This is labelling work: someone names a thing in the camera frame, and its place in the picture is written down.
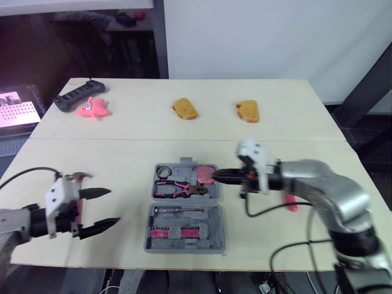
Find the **white wall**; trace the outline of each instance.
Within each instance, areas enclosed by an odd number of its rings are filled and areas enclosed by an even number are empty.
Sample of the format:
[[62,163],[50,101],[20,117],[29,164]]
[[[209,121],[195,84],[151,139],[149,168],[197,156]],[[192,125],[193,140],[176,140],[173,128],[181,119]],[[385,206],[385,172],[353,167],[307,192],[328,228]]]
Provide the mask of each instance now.
[[305,78],[336,104],[392,41],[392,1],[165,0],[165,22],[170,78]]

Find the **pink plush toy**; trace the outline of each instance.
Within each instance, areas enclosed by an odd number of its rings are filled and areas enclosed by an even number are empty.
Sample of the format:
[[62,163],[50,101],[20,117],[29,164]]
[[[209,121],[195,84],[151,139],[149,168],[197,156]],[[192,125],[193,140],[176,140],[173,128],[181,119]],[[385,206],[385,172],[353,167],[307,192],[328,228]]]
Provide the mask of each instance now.
[[105,108],[105,100],[94,100],[92,97],[89,97],[88,101],[76,111],[77,115],[92,116],[93,118],[108,115],[109,113],[110,112]]

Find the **tool kit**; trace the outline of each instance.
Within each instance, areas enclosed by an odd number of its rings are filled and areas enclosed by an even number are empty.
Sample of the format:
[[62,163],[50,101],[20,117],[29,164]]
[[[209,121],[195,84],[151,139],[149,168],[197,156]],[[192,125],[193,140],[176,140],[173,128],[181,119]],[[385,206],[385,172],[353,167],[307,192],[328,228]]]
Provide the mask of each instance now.
[[182,157],[180,164],[159,164],[145,236],[147,253],[221,254],[226,250],[220,184],[213,164]]

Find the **pliers handle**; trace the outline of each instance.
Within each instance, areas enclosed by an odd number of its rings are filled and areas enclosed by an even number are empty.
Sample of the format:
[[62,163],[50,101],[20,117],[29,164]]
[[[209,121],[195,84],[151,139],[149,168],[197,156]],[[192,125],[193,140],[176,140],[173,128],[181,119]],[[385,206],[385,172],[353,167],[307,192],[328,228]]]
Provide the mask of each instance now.
[[171,185],[183,188],[181,191],[175,192],[173,194],[155,193],[155,198],[189,198],[192,194],[203,195],[208,192],[208,189],[203,186],[191,186],[188,182],[179,182],[171,180],[160,180],[155,181],[156,186]]

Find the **toast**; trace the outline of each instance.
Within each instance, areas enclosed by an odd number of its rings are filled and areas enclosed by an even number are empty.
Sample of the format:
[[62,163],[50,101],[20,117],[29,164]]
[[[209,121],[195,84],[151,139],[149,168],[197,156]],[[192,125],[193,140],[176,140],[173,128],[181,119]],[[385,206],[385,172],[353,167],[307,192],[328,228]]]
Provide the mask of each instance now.
[[182,119],[195,119],[198,116],[195,107],[186,98],[178,99],[173,104],[173,109],[177,112],[177,115]]
[[247,123],[257,123],[260,120],[258,106],[255,100],[245,100],[237,103],[238,116]]

